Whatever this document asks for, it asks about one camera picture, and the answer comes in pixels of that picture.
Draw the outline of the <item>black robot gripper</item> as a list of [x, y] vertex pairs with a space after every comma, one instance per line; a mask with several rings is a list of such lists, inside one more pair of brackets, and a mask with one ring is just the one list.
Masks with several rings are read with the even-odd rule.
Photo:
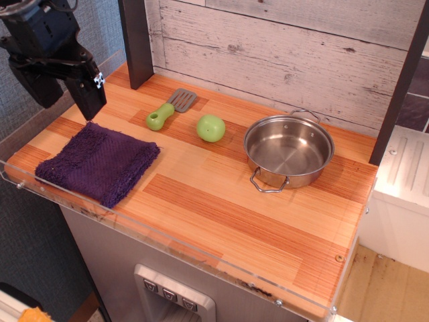
[[[107, 103], [103, 74], [92, 54], [77, 41], [80, 31], [70, 11], [6, 11], [1, 20], [11, 34], [7, 45], [13, 53], [30, 62], [51, 62], [81, 66], [86, 79], [64, 81], [74, 102], [87, 121], [91, 121]], [[64, 94], [58, 81], [44, 74], [10, 66], [16, 79], [37, 104], [47, 109]]]

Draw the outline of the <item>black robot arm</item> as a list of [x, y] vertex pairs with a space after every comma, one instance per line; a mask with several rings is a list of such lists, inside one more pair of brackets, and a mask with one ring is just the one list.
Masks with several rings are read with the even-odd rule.
[[9, 35], [1, 37], [1, 47], [9, 53], [12, 73], [39, 105], [55, 104], [63, 81], [90, 121], [107, 102], [105, 79], [78, 42], [75, 9], [67, 1], [2, 1], [1, 21]]

